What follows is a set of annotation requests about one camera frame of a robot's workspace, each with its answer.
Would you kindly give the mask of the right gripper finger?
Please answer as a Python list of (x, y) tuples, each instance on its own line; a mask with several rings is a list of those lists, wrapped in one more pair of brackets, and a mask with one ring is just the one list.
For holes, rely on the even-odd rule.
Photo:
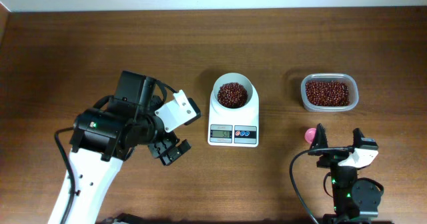
[(326, 137), (326, 130), (324, 126), (319, 123), (316, 126), (313, 140), (311, 142), (308, 155), (321, 156), (326, 153), (328, 148), (328, 140)]
[(353, 130), (353, 148), (362, 148), (364, 145), (364, 141), (362, 140), (364, 138), (363, 133), (359, 128), (355, 128)]

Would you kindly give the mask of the pink measuring scoop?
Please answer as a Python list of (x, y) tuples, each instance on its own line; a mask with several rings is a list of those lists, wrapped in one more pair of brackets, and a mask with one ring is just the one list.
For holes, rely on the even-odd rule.
[(309, 128), (304, 134), (304, 139), (306, 140), (307, 143), (311, 144), (314, 140), (315, 135), (316, 135), (316, 128)]

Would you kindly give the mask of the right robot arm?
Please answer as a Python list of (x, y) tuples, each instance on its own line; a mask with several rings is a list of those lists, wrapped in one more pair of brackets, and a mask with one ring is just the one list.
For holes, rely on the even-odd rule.
[(356, 128), (352, 145), (329, 147), (326, 130), (319, 124), (309, 154), (319, 157), (317, 167), (330, 170), (328, 176), (334, 213), (325, 214), (323, 223), (371, 223), (373, 218), (377, 218), (384, 186), (373, 179), (358, 176), (358, 171), (372, 164), (379, 154), (374, 139), (365, 137)]

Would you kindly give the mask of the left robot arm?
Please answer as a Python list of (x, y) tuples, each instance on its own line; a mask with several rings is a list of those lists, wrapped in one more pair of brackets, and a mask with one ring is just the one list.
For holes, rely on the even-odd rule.
[(121, 166), (138, 145), (171, 165), (191, 145), (174, 129), (199, 119), (201, 111), (182, 90), (137, 73), (123, 71), (117, 89), (79, 114), (65, 152), (58, 130), (55, 142), (66, 166), (50, 223), (95, 223), (105, 195)]

